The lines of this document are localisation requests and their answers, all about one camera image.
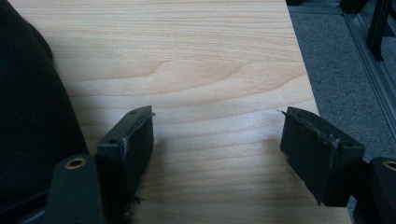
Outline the black stand foot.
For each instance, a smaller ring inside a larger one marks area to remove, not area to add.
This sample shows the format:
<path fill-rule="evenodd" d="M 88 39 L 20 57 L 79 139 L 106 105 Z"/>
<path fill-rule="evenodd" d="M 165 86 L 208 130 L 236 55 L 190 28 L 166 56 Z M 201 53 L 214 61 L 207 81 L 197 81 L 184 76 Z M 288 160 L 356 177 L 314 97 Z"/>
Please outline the black stand foot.
<path fill-rule="evenodd" d="M 344 13 L 360 13 L 368 0 L 341 0 L 339 6 Z"/>

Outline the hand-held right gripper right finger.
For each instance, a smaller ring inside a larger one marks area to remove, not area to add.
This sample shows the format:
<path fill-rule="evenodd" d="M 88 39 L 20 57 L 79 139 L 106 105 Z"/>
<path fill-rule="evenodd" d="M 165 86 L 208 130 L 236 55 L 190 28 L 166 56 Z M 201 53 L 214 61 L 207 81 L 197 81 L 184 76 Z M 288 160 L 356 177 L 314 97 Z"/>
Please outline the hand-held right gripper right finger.
<path fill-rule="evenodd" d="M 318 203 L 344 207 L 365 146 L 320 116 L 297 107 L 283 113 L 280 149 Z"/>

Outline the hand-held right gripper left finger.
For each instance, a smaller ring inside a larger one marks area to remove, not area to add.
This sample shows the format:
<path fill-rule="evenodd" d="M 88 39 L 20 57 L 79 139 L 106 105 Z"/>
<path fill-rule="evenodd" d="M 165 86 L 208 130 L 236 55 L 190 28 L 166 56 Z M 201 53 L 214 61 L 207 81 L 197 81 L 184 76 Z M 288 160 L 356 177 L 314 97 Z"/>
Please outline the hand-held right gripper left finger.
<path fill-rule="evenodd" d="M 129 221 L 136 191 L 153 151 L 152 107 L 128 112 L 96 145 L 104 210 L 110 224 Z"/>

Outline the black metal stand leg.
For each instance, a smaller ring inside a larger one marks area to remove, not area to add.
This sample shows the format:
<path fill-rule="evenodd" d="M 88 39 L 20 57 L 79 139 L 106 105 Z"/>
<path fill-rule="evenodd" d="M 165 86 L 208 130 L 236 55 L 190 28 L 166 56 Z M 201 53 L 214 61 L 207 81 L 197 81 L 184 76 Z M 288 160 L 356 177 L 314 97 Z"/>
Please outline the black metal stand leg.
<path fill-rule="evenodd" d="M 373 57 L 382 62 L 381 44 L 393 0 L 376 0 L 375 10 L 366 39 L 366 46 Z"/>

